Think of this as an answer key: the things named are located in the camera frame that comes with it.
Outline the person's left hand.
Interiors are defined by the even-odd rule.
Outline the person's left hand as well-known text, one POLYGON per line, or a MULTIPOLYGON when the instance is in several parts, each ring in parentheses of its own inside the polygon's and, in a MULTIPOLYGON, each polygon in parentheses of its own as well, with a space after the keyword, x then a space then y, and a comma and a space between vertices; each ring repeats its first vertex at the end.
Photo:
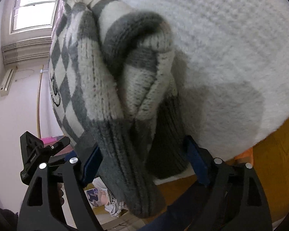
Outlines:
POLYGON ((57 189, 58 189, 58 194, 59 194, 59 199, 60 199, 60 204, 63 205, 65 200, 64 200, 64 192, 62 190, 62 184, 61 183, 57 183, 57 189))

